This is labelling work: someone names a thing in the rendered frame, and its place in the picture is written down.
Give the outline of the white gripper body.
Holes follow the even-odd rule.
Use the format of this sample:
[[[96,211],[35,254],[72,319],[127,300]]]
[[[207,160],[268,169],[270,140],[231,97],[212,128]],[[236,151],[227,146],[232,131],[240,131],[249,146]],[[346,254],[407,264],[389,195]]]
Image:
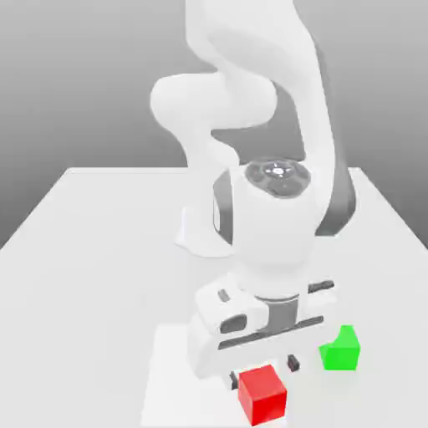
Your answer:
[[[279,361],[334,340],[334,288],[262,298],[240,288],[201,288],[187,327],[187,357],[199,379]]]

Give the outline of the small red cube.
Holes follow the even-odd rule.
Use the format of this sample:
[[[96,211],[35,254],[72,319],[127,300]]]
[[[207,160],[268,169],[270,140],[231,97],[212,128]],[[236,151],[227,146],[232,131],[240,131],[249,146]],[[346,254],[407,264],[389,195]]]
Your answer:
[[[271,364],[241,372],[237,396],[250,426],[285,416],[288,391]]]

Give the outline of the small green cube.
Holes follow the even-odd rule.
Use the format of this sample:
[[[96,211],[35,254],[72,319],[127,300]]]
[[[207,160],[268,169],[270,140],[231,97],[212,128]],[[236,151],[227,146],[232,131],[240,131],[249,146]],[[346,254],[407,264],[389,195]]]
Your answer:
[[[356,370],[360,343],[352,325],[342,325],[337,338],[318,347],[326,370]]]

